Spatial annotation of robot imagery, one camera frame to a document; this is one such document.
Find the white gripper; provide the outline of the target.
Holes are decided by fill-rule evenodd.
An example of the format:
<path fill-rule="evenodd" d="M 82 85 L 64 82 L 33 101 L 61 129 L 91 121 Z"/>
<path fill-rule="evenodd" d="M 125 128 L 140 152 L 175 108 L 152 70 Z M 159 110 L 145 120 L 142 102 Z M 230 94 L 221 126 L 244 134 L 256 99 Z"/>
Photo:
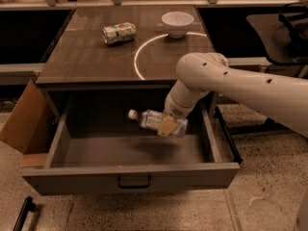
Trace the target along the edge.
<path fill-rule="evenodd" d="M 178 105 L 173 99 L 167 99 L 165 101 L 164 113 L 169 116 L 163 118 L 158 135 L 161 137 L 169 136 L 177 127 L 177 120 L 175 118 L 186 118 L 192 110 L 192 108 Z"/>

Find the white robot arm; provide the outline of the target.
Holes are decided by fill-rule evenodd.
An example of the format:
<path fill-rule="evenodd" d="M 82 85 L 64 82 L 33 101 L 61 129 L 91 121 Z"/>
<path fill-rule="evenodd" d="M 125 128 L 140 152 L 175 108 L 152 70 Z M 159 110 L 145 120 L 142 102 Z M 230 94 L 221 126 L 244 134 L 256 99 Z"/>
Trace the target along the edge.
<path fill-rule="evenodd" d="M 231 68 L 219 53 L 189 53 L 176 65 L 177 81 L 164 112 L 176 118 L 216 92 L 308 138 L 308 81 Z"/>

